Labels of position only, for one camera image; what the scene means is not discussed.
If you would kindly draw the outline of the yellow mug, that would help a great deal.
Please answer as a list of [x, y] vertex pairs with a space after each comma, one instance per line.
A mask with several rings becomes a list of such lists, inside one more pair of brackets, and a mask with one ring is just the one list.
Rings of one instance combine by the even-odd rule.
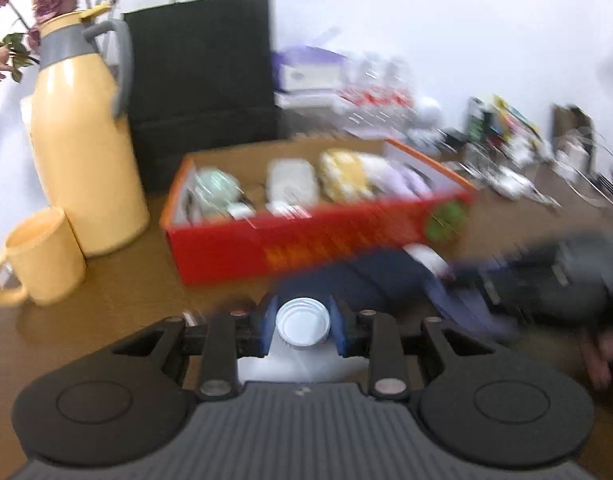
[[0, 308], [48, 306], [85, 278], [86, 262], [63, 209], [47, 207], [15, 227], [0, 253]]

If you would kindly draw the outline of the green glass jar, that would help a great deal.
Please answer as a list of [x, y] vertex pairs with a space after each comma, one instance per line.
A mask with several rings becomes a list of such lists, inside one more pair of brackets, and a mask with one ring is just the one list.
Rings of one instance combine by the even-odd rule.
[[242, 195], [239, 181], [216, 167], [198, 169], [190, 192], [200, 220], [233, 218], [230, 211]]

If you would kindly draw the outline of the yellow thermos jug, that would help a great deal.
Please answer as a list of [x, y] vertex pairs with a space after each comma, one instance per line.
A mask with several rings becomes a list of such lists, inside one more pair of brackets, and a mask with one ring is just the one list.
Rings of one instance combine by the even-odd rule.
[[134, 62], [128, 24], [107, 3], [41, 27], [30, 140], [44, 193], [87, 257], [114, 252], [149, 223], [128, 127]]

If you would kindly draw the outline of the black paper shopping bag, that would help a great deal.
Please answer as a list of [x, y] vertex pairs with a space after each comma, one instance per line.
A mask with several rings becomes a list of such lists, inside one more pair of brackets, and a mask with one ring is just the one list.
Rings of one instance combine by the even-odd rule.
[[192, 0], [125, 14], [146, 192], [166, 190], [188, 153], [279, 139], [272, 10], [273, 0]]

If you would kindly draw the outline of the yellow white plush toy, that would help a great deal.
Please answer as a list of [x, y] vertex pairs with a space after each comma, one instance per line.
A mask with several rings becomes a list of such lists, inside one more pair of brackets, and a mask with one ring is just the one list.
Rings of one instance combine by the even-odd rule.
[[402, 162], [348, 150], [328, 150], [319, 156], [321, 188], [334, 203], [372, 200], [380, 196], [425, 200], [432, 196], [421, 174]]

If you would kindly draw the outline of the middle water bottle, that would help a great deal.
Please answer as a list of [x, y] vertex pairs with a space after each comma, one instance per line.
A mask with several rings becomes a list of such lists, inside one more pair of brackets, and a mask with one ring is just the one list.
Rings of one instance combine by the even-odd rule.
[[399, 67], [393, 60], [378, 60], [373, 71], [373, 84], [371, 97], [373, 101], [373, 116], [377, 126], [399, 131], [401, 129], [401, 115], [399, 105], [393, 100], [394, 86]]

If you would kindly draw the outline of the translucent white plastic box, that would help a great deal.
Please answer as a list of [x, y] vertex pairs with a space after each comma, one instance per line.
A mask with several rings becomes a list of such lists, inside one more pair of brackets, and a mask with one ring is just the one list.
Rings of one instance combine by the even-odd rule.
[[269, 211], [318, 205], [320, 190], [313, 165], [303, 158], [273, 159], [267, 166], [266, 201]]

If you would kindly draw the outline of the navy blue pouch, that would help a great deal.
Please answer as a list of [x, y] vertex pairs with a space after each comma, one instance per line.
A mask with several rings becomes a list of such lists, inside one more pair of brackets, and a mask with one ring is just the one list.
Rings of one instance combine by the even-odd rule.
[[519, 332], [518, 323], [494, 314], [482, 292], [473, 285], [445, 282], [449, 265], [421, 244], [382, 248], [279, 278], [272, 288], [279, 304], [299, 297], [323, 304], [329, 298], [352, 311], [375, 310], [398, 315], [428, 301], [464, 330], [479, 336], [508, 340]]

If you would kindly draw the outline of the purple white tissue pack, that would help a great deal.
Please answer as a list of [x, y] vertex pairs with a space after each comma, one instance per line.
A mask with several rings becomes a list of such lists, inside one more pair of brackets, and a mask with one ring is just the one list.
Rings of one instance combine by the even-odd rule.
[[289, 47], [273, 53], [276, 104], [282, 108], [331, 98], [342, 87], [345, 55], [320, 47]]

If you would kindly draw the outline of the red cardboard box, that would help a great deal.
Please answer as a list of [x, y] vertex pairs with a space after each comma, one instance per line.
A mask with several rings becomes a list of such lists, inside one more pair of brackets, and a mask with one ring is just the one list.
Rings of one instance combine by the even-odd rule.
[[[415, 169], [430, 182], [423, 200], [379, 197], [361, 203], [320, 203], [273, 214], [263, 185], [275, 159], [302, 158], [316, 164], [331, 148], [383, 155]], [[184, 201], [196, 170], [231, 174], [256, 204], [243, 219], [190, 220]], [[317, 266], [357, 252], [411, 243], [445, 246], [459, 237], [475, 188], [440, 162], [392, 139], [303, 138], [242, 144], [186, 155], [172, 182], [160, 217], [180, 279], [186, 285], [282, 274]]]

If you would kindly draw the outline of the white capped bottle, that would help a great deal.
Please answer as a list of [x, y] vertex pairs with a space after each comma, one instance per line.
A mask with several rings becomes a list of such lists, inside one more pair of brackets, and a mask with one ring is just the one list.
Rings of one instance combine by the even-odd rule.
[[320, 301], [297, 298], [277, 312], [270, 351], [264, 358], [240, 358], [238, 374], [247, 382], [344, 382], [368, 370], [368, 360], [338, 355], [331, 316]]

